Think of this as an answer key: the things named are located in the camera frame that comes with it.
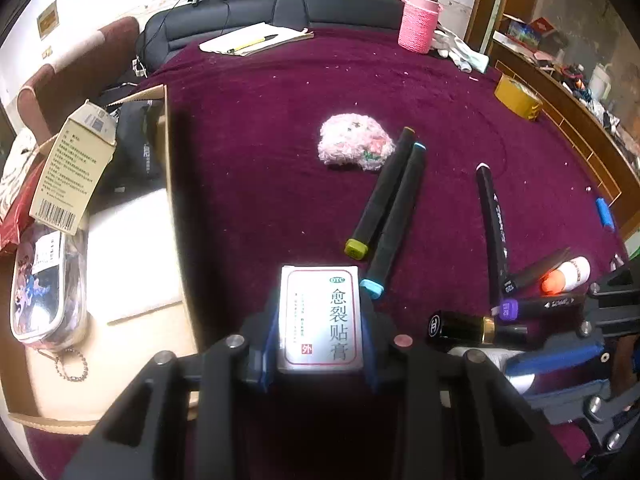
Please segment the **purple capped black marker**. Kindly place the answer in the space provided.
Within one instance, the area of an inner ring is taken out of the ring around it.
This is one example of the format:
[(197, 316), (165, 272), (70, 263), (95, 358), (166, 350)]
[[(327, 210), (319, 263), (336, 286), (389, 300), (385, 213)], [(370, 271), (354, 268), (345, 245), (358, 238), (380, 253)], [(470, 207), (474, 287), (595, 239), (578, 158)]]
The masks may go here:
[(491, 315), (503, 322), (514, 322), (526, 318), (541, 318), (568, 308), (580, 306), (585, 296), (567, 292), (556, 296), (528, 298), (506, 298), (497, 307), (491, 309)]

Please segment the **black gold lipstick tube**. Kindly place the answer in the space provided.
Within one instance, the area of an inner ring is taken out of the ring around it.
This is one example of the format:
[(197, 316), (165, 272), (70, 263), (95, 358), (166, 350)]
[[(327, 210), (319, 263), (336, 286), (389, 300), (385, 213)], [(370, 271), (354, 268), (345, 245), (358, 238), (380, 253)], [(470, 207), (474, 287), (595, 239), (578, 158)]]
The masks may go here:
[(427, 322), (425, 341), (440, 350), (457, 346), (523, 349), (527, 335), (526, 326), (502, 325), (490, 316), (437, 311)]

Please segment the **grey capped black marker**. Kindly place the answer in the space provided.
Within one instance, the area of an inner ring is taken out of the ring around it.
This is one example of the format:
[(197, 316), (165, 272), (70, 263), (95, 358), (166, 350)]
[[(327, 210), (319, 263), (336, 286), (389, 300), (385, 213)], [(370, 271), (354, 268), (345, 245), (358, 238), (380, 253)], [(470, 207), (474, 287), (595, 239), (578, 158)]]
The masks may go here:
[(531, 263), (523, 270), (508, 275), (500, 287), (500, 292), (503, 292), (506, 296), (512, 296), (516, 292), (526, 289), (552, 270), (555, 270), (564, 262), (569, 253), (569, 247), (558, 249), (546, 255), (544, 258)]

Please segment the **white capped black marker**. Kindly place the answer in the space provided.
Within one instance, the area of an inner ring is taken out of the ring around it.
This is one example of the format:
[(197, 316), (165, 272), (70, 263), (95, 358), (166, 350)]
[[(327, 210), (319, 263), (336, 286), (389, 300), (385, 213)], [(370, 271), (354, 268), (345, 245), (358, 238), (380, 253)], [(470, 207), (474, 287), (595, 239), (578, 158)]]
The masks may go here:
[(495, 281), (502, 283), (509, 273), (502, 211), (494, 179), (486, 162), (477, 165), (475, 175), (484, 220), (489, 271)]

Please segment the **clear sticker pouch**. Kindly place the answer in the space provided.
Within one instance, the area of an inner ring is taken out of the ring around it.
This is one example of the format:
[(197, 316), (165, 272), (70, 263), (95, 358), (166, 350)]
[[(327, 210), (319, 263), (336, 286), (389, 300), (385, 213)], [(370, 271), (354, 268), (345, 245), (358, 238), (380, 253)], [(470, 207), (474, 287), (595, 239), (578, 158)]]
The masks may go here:
[(10, 326), (35, 350), (60, 352), (80, 344), (88, 326), (87, 233), (70, 235), (34, 223), (17, 246)]

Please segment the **cyan capped black marker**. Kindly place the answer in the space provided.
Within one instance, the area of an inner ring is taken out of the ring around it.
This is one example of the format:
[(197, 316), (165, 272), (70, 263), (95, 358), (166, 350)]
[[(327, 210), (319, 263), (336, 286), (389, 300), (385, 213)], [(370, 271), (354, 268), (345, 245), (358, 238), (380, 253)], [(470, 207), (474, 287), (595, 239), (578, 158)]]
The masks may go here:
[(371, 259), (366, 277), (360, 282), (372, 299), (380, 298), (404, 240), (414, 206), (420, 192), (425, 169), (426, 147), (413, 144), (392, 208), (384, 223), (378, 246)]

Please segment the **white foam block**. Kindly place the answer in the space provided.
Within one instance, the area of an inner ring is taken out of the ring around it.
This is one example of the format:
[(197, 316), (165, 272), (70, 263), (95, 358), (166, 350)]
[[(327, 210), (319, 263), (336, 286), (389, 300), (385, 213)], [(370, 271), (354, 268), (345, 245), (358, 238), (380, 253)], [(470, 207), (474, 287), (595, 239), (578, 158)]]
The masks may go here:
[(160, 188), (89, 218), (87, 308), (113, 324), (182, 301), (168, 193)]

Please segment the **white plaster box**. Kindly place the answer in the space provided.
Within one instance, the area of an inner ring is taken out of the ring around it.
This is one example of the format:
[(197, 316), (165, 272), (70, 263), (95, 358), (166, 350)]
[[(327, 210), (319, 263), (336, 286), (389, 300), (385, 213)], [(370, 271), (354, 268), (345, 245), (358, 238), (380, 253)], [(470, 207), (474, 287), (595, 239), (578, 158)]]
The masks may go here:
[(308, 375), (362, 370), (356, 266), (284, 266), (278, 315), (281, 373)]

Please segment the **yellow capped black marker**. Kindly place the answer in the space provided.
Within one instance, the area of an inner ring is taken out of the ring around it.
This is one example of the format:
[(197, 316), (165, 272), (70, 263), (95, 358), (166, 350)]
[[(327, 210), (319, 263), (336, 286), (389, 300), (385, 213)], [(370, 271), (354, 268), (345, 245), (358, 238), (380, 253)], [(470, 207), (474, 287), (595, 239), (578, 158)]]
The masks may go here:
[(349, 258), (360, 261), (367, 255), (373, 237), (404, 173), (414, 142), (416, 142), (414, 130), (409, 127), (403, 128), (396, 150), (382, 167), (355, 231), (346, 240), (344, 253)]

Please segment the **red foil snack bag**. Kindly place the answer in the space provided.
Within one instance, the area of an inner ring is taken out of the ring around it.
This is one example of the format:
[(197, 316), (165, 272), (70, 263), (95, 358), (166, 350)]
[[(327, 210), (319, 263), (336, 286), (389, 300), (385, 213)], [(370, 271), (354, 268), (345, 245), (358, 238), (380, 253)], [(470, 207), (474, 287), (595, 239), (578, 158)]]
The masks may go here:
[(1, 223), (1, 253), (13, 254), (21, 243), (21, 237), (32, 225), (34, 219), (29, 215), (44, 162), (38, 162), (27, 176), (21, 191), (17, 194), (6, 218)]

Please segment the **black foil snack packet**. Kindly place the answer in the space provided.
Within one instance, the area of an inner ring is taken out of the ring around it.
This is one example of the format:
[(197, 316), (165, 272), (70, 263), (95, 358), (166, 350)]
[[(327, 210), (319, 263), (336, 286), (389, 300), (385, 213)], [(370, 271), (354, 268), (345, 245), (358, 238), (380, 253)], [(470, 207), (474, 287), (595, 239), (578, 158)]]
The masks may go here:
[(122, 104), (116, 129), (117, 145), (110, 166), (114, 186), (125, 191), (156, 190), (165, 184), (164, 168), (157, 155), (160, 100), (130, 101)]

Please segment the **pink fluffy plush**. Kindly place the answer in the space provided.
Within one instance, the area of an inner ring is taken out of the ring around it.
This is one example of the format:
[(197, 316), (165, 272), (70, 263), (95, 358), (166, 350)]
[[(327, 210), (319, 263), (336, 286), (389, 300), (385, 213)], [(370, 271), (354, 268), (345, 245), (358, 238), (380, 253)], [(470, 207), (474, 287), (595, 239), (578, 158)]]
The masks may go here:
[(380, 170), (396, 144), (373, 118), (338, 114), (320, 128), (318, 157), (326, 166), (358, 166), (364, 171)]

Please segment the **orange capped white bottle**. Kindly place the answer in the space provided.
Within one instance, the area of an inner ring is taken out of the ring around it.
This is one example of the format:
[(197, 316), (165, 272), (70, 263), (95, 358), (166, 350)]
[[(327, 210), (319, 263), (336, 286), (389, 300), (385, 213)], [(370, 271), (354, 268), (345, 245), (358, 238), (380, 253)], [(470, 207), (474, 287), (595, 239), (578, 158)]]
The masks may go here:
[(556, 269), (544, 276), (540, 283), (540, 290), (545, 295), (559, 295), (562, 292), (571, 292), (585, 284), (590, 278), (590, 273), (590, 263), (584, 256), (564, 261)]

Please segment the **white gloves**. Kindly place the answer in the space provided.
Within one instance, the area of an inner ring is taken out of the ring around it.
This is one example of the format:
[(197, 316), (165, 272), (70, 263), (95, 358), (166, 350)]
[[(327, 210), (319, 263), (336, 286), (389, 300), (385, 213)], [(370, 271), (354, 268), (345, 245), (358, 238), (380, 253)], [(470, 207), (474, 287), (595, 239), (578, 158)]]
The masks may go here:
[(463, 73), (470, 74), (473, 70), (481, 74), (486, 73), (489, 64), (488, 56), (471, 49), (449, 29), (435, 29), (432, 48), (442, 58), (450, 58)]

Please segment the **wooden cabinet shelf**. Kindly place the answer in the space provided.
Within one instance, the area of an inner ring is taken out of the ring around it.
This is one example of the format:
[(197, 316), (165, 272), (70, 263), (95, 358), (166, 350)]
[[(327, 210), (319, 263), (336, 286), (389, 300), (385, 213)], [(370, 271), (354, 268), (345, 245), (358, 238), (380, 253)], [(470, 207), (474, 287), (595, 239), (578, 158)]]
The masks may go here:
[(639, 231), (639, 43), (611, 0), (475, 0), (465, 39), (537, 93), (626, 240)]

